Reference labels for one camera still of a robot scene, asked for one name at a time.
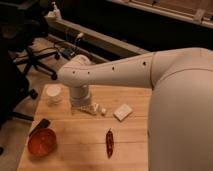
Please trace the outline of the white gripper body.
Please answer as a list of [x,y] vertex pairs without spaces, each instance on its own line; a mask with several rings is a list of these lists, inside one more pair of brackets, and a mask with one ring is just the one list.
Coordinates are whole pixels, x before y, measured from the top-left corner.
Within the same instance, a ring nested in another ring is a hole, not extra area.
[[98,113],[99,105],[92,102],[92,94],[90,93],[88,85],[71,87],[70,102],[74,108],[80,111],[91,115],[96,115]]

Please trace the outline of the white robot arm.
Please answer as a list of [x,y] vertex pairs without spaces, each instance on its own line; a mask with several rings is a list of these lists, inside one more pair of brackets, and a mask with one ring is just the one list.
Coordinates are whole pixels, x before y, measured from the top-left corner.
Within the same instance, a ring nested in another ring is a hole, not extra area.
[[149,171],[213,171],[213,51],[181,48],[92,65],[77,55],[58,71],[71,102],[91,85],[150,88]]

